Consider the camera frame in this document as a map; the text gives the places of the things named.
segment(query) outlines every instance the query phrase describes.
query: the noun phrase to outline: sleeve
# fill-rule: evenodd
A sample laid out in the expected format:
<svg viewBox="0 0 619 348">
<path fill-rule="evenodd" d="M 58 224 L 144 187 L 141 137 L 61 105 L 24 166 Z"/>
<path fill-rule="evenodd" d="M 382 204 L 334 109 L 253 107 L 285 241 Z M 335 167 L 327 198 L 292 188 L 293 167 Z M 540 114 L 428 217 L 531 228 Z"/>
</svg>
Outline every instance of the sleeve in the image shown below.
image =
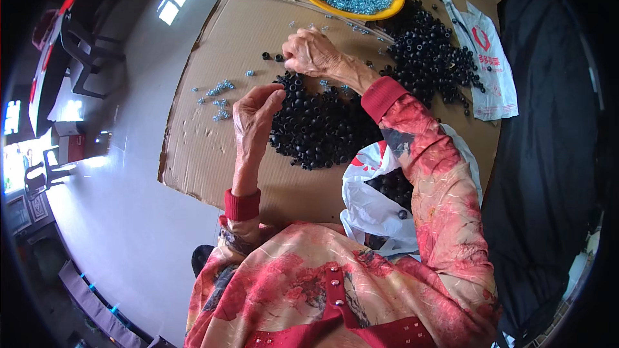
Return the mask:
<svg viewBox="0 0 619 348">
<path fill-rule="evenodd" d="M 272 235 L 261 227 L 258 217 L 260 190 L 250 197 L 235 197 L 225 192 L 225 214 L 219 216 L 221 227 L 217 247 L 196 278 L 187 317 L 185 347 L 199 347 L 212 315 L 228 283 L 241 262 Z"/>
<path fill-rule="evenodd" d="M 414 186 L 411 205 L 422 263 L 462 308 L 484 306 L 478 312 L 493 318 L 494 269 L 468 163 L 428 109 L 392 78 L 374 82 L 361 105 Z M 484 311 L 488 306 L 492 312 Z"/>
</svg>

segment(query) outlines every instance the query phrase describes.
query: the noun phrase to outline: gray floor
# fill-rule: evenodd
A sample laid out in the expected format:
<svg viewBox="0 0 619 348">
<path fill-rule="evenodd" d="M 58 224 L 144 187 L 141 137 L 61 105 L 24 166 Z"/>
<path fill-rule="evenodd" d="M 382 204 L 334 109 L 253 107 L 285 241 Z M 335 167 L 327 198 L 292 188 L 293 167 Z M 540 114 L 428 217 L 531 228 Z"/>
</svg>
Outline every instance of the gray floor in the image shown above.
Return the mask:
<svg viewBox="0 0 619 348">
<path fill-rule="evenodd" d="M 186 0 L 171 26 L 162 0 L 119 0 L 102 34 L 124 41 L 126 62 L 103 66 L 87 88 L 63 89 L 57 108 L 81 100 L 91 150 L 48 197 L 73 260 L 104 298 L 152 335 L 182 346 L 194 276 L 191 253 L 213 244 L 219 210 L 157 181 L 170 105 L 191 47 L 217 0 Z M 112 133 L 109 146 L 93 132 Z"/>
</svg>

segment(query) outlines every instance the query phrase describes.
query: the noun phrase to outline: black chair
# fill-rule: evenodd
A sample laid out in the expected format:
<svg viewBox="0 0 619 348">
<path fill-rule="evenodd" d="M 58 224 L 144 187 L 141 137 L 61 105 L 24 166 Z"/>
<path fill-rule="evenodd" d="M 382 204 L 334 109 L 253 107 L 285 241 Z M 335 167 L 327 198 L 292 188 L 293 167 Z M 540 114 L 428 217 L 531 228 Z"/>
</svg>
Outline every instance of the black chair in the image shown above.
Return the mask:
<svg viewBox="0 0 619 348">
<path fill-rule="evenodd" d="M 71 173 L 68 170 L 59 170 L 62 166 L 51 166 L 48 159 L 48 153 L 53 150 L 43 151 L 43 161 L 35 166 L 28 167 L 24 174 L 24 190 L 26 197 L 29 200 L 41 194 L 41 192 L 50 189 L 52 186 L 63 184 L 64 182 L 58 182 L 57 180 L 65 176 L 69 176 Z M 43 173 L 33 178 L 28 178 L 28 174 L 39 168 L 43 169 Z"/>
<path fill-rule="evenodd" d="M 73 57 L 69 64 L 68 73 L 73 93 L 104 99 L 105 94 L 84 89 L 84 83 L 89 74 L 97 74 L 100 70 L 100 67 L 95 65 L 95 60 L 97 58 L 111 58 L 123 61 L 125 56 L 123 53 L 97 46 L 95 44 L 97 41 L 120 43 L 117 39 L 89 33 L 81 24 L 71 18 L 70 12 L 64 14 L 60 29 L 60 42 L 63 49 Z"/>
</svg>

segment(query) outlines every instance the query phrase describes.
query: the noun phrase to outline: plastic bag with red logo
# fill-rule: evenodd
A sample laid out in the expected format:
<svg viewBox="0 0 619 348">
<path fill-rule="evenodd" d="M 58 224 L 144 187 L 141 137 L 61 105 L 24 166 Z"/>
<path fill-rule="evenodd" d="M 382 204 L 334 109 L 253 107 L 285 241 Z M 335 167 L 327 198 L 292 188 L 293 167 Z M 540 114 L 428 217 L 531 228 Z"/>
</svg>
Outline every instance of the plastic bag with red logo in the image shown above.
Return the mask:
<svg viewBox="0 0 619 348">
<path fill-rule="evenodd" d="M 475 156 L 452 127 L 441 125 L 445 133 L 453 138 L 462 157 L 470 164 L 470 173 L 477 186 L 481 207 L 482 187 Z M 346 209 L 340 213 L 340 220 L 346 235 L 360 244 L 365 243 L 366 233 L 388 237 L 387 242 L 378 250 L 383 256 L 415 253 L 419 250 L 413 215 L 408 212 L 407 219 L 399 219 L 398 212 L 404 208 L 364 183 L 378 175 L 389 174 L 399 167 L 401 165 L 398 159 L 383 140 L 359 151 L 342 177 L 342 198 Z"/>
<path fill-rule="evenodd" d="M 480 89 L 471 88 L 473 116 L 484 121 L 517 116 L 518 99 L 511 66 L 492 19 L 468 2 L 468 12 L 459 12 L 452 0 L 443 0 L 443 3 L 454 23 L 460 47 L 466 46 L 473 52 L 478 67 L 475 73 L 486 89 L 482 93 Z"/>
</svg>

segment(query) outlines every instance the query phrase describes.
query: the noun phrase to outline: red and pink floral shirt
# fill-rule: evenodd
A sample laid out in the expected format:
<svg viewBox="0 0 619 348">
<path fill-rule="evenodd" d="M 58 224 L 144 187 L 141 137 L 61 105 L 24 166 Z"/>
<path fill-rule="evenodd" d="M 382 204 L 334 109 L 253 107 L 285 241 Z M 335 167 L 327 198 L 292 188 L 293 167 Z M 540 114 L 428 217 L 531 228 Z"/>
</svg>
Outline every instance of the red and pink floral shirt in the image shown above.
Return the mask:
<svg viewBox="0 0 619 348">
<path fill-rule="evenodd" d="M 259 224 L 259 191 L 226 193 L 191 295 L 185 347 L 483 347 L 500 315 L 477 191 L 452 139 L 396 81 L 361 104 L 415 186 L 421 262 L 383 258 L 342 226 Z"/>
</svg>

